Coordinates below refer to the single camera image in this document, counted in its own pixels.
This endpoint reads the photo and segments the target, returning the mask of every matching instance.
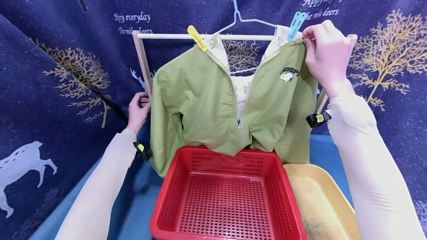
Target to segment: red plastic basket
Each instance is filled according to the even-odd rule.
[[[158,240],[306,240],[285,169],[275,153],[235,157],[182,147],[150,221]]]

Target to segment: yellow clothespin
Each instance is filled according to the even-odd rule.
[[[200,37],[200,35],[197,32],[196,28],[194,28],[194,26],[189,26],[188,29],[187,29],[187,32],[188,32],[189,35],[191,35],[191,37],[193,38],[194,42],[196,42],[196,44],[199,46],[199,48],[203,52],[206,52],[208,50],[208,47],[206,46],[206,44],[203,41],[203,39]]]

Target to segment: hooded jacket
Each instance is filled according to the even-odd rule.
[[[305,64],[301,34],[287,42],[288,33],[278,26],[244,89],[230,76],[219,35],[205,40],[206,52],[194,46],[157,71],[151,163],[160,176],[184,145],[206,145],[231,156],[245,147],[275,150],[283,162],[309,162],[311,128],[305,118],[315,111],[317,81]]]

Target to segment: jacket zipper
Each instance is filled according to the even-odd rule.
[[[211,55],[209,55],[207,52],[204,52],[211,60],[213,60],[213,62],[216,64],[216,65],[218,65],[224,72],[225,72],[225,74],[227,74],[228,75],[228,79],[230,79],[230,83],[231,83],[231,87],[233,88],[233,91],[234,91],[234,108],[235,108],[235,112],[236,112],[236,120],[237,120],[237,122],[238,122],[238,128],[239,128],[239,130],[242,130],[242,125],[241,125],[241,123],[240,123],[240,119],[238,119],[238,100],[237,100],[237,95],[236,95],[236,91],[234,90],[234,86],[233,86],[233,81],[231,80],[231,77],[230,77],[230,73],[229,72],[227,72],[227,70],[226,69],[224,69],[224,67],[223,66],[221,66],[221,64],[216,60],[216,58],[214,58],[213,56],[211,56]]]
[[[295,46],[296,45],[296,43],[294,42],[294,41],[291,41],[291,42],[288,42],[288,43],[286,43],[286,44],[284,44],[282,47],[280,47],[280,48],[278,48],[275,52],[273,52],[273,54],[272,55],[270,55],[270,57],[267,59],[267,60],[264,60],[260,65],[259,65],[259,67],[258,67],[258,69],[256,69],[255,70],[255,72],[254,72],[254,79],[255,79],[255,75],[256,75],[256,72],[258,72],[258,70],[261,68],[261,66],[263,66],[264,64],[266,64],[268,61],[270,61],[270,60],[272,60],[273,58],[275,58],[279,53],[280,53],[280,51],[284,48],[284,47],[288,47],[288,46]],[[216,58],[214,58],[213,56],[211,56],[211,55],[209,55],[207,52],[204,52],[211,60],[213,60],[213,62],[214,63],[216,63],[227,75],[228,75],[228,79],[230,79],[230,83],[231,83],[231,86],[233,87],[233,90],[234,90],[234,86],[233,86],[233,81],[231,80],[231,77],[230,77],[230,73],[229,72],[227,72],[227,70],[226,69],[224,69],[223,68],[223,66],[221,66],[221,64],[216,60]],[[245,105],[246,105],[246,102],[248,101],[248,99],[249,99],[249,96],[250,96],[250,94],[251,94],[251,90],[249,89],[249,93],[248,93],[248,96],[247,96],[247,98],[246,98],[246,101],[244,102],[244,105],[243,105],[243,107],[242,107],[242,111],[241,111],[241,116],[240,116],[240,118],[238,118],[238,111],[237,111],[237,109],[238,109],[238,99],[237,99],[237,95],[236,95],[236,91],[234,91],[234,107],[235,107],[235,111],[236,111],[236,120],[237,120],[237,122],[238,122],[238,129],[239,129],[239,131],[242,131],[242,129],[243,129],[243,126],[242,126],[242,114],[243,114],[243,111],[244,111],[244,109],[245,109]],[[242,138],[242,133],[239,133],[239,139],[240,139],[240,142],[242,142],[242,140],[241,140],[241,138]]]

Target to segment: snoopy logo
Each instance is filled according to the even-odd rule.
[[[299,76],[299,71],[295,68],[286,67],[283,69],[282,73],[280,74],[280,79],[283,80],[285,83],[292,82],[295,77]]]
[[[292,80],[293,80],[292,73],[290,73],[290,72],[282,73],[280,75],[280,79],[282,79],[285,83],[292,82]]]

